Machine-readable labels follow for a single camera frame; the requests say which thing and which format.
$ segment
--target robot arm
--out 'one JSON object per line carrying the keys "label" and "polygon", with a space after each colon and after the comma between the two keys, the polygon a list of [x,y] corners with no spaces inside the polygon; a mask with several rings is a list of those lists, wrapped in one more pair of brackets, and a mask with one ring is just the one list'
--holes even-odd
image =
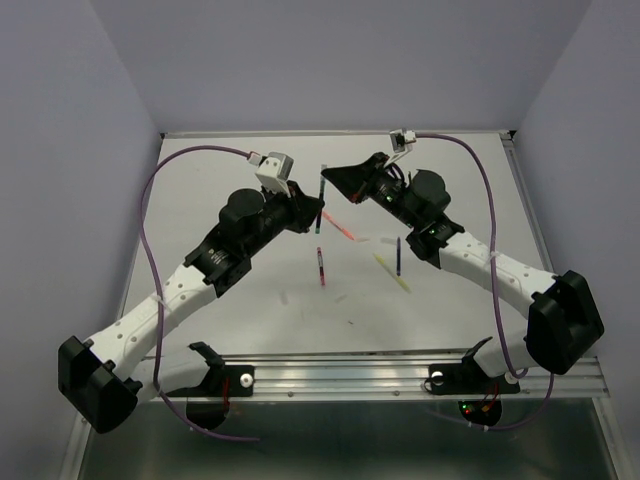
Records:
{"label": "robot arm", "polygon": [[[164,282],[164,336],[224,295],[251,270],[251,258],[283,230],[307,232],[322,209],[324,202],[287,181],[291,158],[271,153],[252,155],[249,162],[258,166],[262,190],[232,193],[220,210],[218,225]],[[99,433],[122,423],[139,399],[156,394],[153,362],[141,366],[141,361],[155,346],[158,301],[150,295],[113,325],[84,342],[71,337],[58,350],[59,390]],[[172,361],[163,369],[164,390],[197,385],[219,359],[206,345],[190,348],[185,361],[200,356],[198,367],[185,371],[179,359]]]}
{"label": "robot arm", "polygon": [[[451,197],[443,179],[428,170],[419,170],[408,182],[404,174],[394,174],[398,153],[410,147],[415,135],[392,132],[392,141],[396,155],[391,159],[379,152],[360,165],[327,168],[322,175],[352,203],[371,198],[411,228],[406,240],[419,259],[491,291],[489,248],[445,215]],[[563,276],[540,271],[503,254],[496,256],[496,267],[500,298],[528,321],[507,338],[514,368],[541,366],[566,373],[604,332],[586,280],[572,271]],[[432,393],[467,394],[486,391],[508,368],[500,343],[488,338],[460,365],[439,371],[444,377],[432,384]]]}

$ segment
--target gray wall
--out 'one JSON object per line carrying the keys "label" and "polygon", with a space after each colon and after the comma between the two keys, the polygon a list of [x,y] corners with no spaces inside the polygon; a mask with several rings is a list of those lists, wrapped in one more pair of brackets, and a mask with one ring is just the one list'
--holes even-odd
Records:
{"label": "gray wall", "polygon": [[585,274],[618,418],[640,459],[640,3],[595,0],[516,136],[557,270]]}
{"label": "gray wall", "polygon": [[161,131],[516,128],[587,0],[92,0]]}
{"label": "gray wall", "polygon": [[57,478],[58,345],[112,321],[159,138],[88,2],[0,15],[0,478]]}

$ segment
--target red pen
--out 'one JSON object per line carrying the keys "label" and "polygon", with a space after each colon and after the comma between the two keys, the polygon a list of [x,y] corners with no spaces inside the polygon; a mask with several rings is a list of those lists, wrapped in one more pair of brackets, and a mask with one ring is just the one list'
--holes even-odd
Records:
{"label": "red pen", "polygon": [[320,270],[320,285],[324,287],[324,263],[322,262],[322,249],[318,247],[318,269]]}

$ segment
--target purple cable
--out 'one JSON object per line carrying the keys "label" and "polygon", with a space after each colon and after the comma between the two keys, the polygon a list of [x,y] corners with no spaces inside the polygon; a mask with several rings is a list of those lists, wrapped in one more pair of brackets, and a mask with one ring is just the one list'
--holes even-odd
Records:
{"label": "purple cable", "polygon": [[478,166],[478,170],[480,170],[480,175],[482,175],[482,181],[484,182],[484,186],[487,190],[487,198],[489,200],[489,216],[491,218],[491,241],[489,242],[489,253],[491,255],[490,265],[491,265],[491,295],[493,297],[493,312],[496,317],[496,327],[498,328],[498,337],[500,338],[500,347],[502,348],[502,354],[504,355],[504,361],[507,364],[507,368],[511,375],[514,378],[523,378],[527,374],[527,369],[525,368],[522,373],[516,372],[515,368],[513,368],[513,363],[511,362],[511,357],[509,356],[509,350],[507,348],[507,339],[504,335],[504,327],[502,325],[502,315],[500,314],[500,298],[498,294],[498,272],[496,269],[496,257],[493,255],[496,250],[496,210],[493,203],[493,193],[491,193],[491,186],[489,185],[489,177],[487,177],[487,172],[484,170],[482,166],[482,162],[478,158],[476,152],[462,140],[457,139],[456,137],[451,137],[449,135],[441,135],[439,133],[419,133],[416,135],[416,138],[436,138],[439,140],[447,140],[449,142],[457,143],[461,147],[463,147],[469,154],[473,157],[473,160],[476,162]]}
{"label": "purple cable", "polygon": [[[487,430],[489,431],[494,431],[494,432],[504,432],[506,430],[514,430],[516,428],[520,428],[525,426],[526,424],[532,422],[533,420],[535,420],[536,418],[538,418],[538,416],[542,413],[542,411],[546,408],[547,404],[549,403],[549,400],[551,399],[551,392],[553,391],[553,384],[555,381],[555,375],[552,373],[549,376],[549,388],[547,388],[547,394],[545,395],[544,399],[542,400],[542,404],[538,407],[538,410],[536,410],[532,415],[520,420],[519,422],[516,423],[512,423],[511,425],[498,425],[498,426],[494,426],[494,427],[487,427]],[[426,412],[429,415],[433,415],[434,417],[438,417],[441,418],[443,420],[449,420],[450,422],[455,422],[455,423],[459,423],[460,425],[465,425],[471,428],[477,428],[478,430],[484,430],[484,426],[483,425],[478,425],[477,423],[471,423],[467,420],[462,420],[461,418],[457,418],[457,417],[451,417],[449,415],[445,415],[443,413],[440,412],[434,412],[433,410],[427,409]]]}
{"label": "purple cable", "polygon": [[156,294],[160,298],[160,302],[158,302],[158,329],[157,329],[157,340],[156,340],[156,358],[155,364],[153,367],[153,386],[158,391],[158,395],[164,403],[167,404],[167,407],[185,424],[191,427],[196,432],[202,433],[208,437],[217,438],[220,440],[229,440],[233,442],[258,442],[259,438],[253,437],[234,437],[230,435],[222,435],[220,433],[215,433],[210,430],[206,430],[191,420],[189,420],[176,405],[169,399],[169,397],[162,391],[160,386],[160,360],[162,357],[162,339],[164,338],[164,295],[162,292],[162,280],[160,279],[160,273],[158,272],[158,266],[156,265],[156,261],[153,258],[153,253],[151,253],[151,247],[149,246],[149,241],[147,240],[147,234],[144,231],[144,206],[147,198],[147,194],[149,191],[149,187],[153,183],[153,179],[156,174],[160,171],[162,167],[164,167],[167,163],[175,158],[184,155],[185,153],[196,152],[199,150],[215,150],[217,152],[226,152],[233,153],[235,155],[240,155],[244,158],[249,158],[249,154],[243,152],[242,150],[236,150],[235,148],[227,148],[227,147],[218,147],[215,145],[198,145],[195,147],[184,148],[182,150],[178,150],[177,152],[169,155],[167,158],[162,160],[155,168],[149,179],[147,180],[144,189],[142,190],[142,195],[140,196],[140,208],[139,208],[139,221],[140,221],[140,242],[142,243],[142,248],[144,248],[144,252],[147,254],[147,260],[149,261],[149,267],[151,268],[151,275],[153,276],[153,283],[156,288]]}

